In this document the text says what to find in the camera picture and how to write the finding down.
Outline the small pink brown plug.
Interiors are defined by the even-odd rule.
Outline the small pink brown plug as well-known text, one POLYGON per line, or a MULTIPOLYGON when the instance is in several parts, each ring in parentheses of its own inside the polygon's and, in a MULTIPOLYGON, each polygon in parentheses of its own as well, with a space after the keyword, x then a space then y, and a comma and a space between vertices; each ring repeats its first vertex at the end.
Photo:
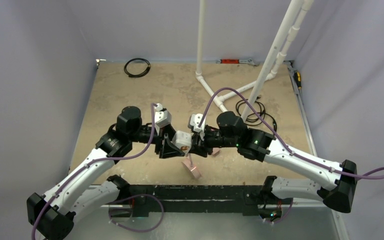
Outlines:
POLYGON ((213 151, 212 151, 212 156, 215 157, 217 156, 218 154, 220 153, 220 149, 219 148, 214 148, 213 151))

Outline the white cube power socket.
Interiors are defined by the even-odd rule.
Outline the white cube power socket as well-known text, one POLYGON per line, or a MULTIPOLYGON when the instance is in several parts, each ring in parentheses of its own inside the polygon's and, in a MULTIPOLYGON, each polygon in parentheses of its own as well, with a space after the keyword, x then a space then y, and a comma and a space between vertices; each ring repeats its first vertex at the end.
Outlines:
POLYGON ((177 130, 171 142, 187 155, 192 148, 192 135, 188 132, 177 130))

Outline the pink round socket with cord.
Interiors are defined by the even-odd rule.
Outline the pink round socket with cord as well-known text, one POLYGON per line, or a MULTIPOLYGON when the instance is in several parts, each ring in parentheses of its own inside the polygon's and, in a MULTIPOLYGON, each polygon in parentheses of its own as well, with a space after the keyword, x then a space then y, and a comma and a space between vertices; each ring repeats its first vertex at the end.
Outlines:
POLYGON ((185 156, 185 159, 182 161, 182 165, 193 179, 197 180, 202 177, 201 172, 199 171, 198 167, 194 164, 192 156, 190 154, 187 154, 185 156))

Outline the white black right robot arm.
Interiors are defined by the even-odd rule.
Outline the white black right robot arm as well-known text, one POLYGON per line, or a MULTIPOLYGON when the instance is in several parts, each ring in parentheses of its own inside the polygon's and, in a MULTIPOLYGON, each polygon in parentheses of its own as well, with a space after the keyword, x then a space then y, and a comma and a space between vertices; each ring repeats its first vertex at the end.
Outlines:
POLYGON ((260 196, 268 204, 278 199, 302 198, 321 201, 341 213, 352 210, 357 165, 351 160, 335 162, 285 147, 280 138, 260 129, 249 128, 232 111, 221 113, 217 128, 205 124, 202 114, 192 114, 188 128, 193 132, 190 153, 206 157, 214 148, 236 148, 246 159, 274 164, 305 179, 266 178, 260 196))

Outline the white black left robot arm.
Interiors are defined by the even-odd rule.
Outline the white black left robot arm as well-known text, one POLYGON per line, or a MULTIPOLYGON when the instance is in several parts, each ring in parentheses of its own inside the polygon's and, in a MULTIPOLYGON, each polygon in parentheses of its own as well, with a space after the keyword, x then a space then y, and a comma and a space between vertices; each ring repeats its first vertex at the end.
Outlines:
POLYGON ((161 104, 151 105, 151 122, 142 123, 142 114, 135 106, 125 107, 116 122, 99 139, 88 156, 62 181, 43 194, 33 193, 26 201, 30 237, 35 240, 62 240, 76 222, 94 209, 109 203, 133 205, 145 193, 134 193, 130 184, 119 175, 110 176, 97 188, 91 184, 118 162, 132 160, 133 143, 143 143, 148 150, 155 145, 163 157, 164 148, 171 147, 175 130, 172 116, 161 104))

